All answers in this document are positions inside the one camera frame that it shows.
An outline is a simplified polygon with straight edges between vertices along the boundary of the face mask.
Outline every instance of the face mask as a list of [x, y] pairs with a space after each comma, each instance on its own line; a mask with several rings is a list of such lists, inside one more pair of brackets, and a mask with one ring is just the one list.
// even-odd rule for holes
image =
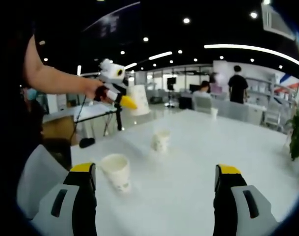
[[27, 99], [29, 101], [36, 99], [36, 97], [37, 97], [37, 90], [34, 90], [33, 88], [27, 90]]

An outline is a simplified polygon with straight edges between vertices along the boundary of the black ceiling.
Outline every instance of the black ceiling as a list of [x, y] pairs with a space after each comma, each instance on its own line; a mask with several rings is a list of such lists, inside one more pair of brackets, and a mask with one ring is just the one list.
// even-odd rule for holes
[[[299, 29], [299, 1], [285, 2], [272, 1], [286, 21], [294, 22]], [[131, 4], [110, 14], [107, 23], [98, 21]], [[252, 11], [258, 13], [255, 20], [249, 16]], [[185, 17], [190, 18], [190, 24], [183, 24]], [[156, 68], [170, 66], [170, 60], [173, 65], [211, 63], [224, 56], [228, 61], [245, 63], [254, 58], [254, 64], [271, 68], [281, 64], [283, 71], [299, 75], [298, 65], [277, 56], [240, 49], [203, 48], [205, 44], [244, 44], [275, 50], [299, 60], [293, 41], [263, 30], [261, 0], [142, 0], [140, 4], [135, 0], [75, 0], [61, 5], [49, 0], [37, 15], [36, 25], [36, 40], [46, 41], [45, 45], [38, 46], [41, 58], [48, 58], [49, 65], [71, 73], [76, 73], [79, 64], [82, 72], [94, 72], [97, 68], [94, 59], [101, 58], [123, 65], [137, 62], [134, 70], [141, 67], [150, 70], [154, 69], [153, 63], [157, 64]], [[148, 60], [167, 51], [173, 55]]]

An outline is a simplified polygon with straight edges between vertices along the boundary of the seated person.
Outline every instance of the seated person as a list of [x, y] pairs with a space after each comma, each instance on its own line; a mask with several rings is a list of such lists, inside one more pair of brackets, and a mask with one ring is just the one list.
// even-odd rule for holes
[[200, 89], [198, 91], [195, 91], [193, 93], [193, 96], [211, 98], [209, 82], [208, 81], [203, 81], [202, 84], [200, 85]]
[[35, 137], [39, 139], [39, 143], [51, 153], [57, 162], [69, 171], [72, 168], [70, 141], [63, 138], [43, 138], [42, 119], [44, 110], [36, 100], [37, 91], [32, 88], [24, 88], [23, 93], [29, 111], [29, 122], [33, 126]]

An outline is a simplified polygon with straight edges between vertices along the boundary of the person's hand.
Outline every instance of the person's hand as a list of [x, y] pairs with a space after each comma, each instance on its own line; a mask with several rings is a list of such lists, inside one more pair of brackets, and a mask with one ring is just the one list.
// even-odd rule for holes
[[[85, 79], [85, 92], [84, 93], [85, 93], [85, 95], [88, 98], [94, 100], [94, 98], [96, 96], [96, 94], [95, 94], [96, 89], [98, 87], [103, 86], [103, 85], [104, 85], [104, 83], [102, 81], [100, 81], [100, 80], [96, 80], [96, 79]], [[100, 97], [100, 100], [102, 102], [106, 102], [106, 103], [110, 103], [110, 104], [113, 102], [108, 97], [102, 97], [102, 96]]]

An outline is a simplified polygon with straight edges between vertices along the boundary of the computer monitor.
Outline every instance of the computer monitor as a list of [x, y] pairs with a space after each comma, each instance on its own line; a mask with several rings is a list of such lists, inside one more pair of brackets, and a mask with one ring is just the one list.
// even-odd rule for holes
[[200, 88], [200, 85], [190, 85], [190, 91], [195, 92], [198, 91]]
[[176, 78], [175, 77], [170, 77], [167, 79], [167, 84], [168, 85], [175, 85], [177, 83]]

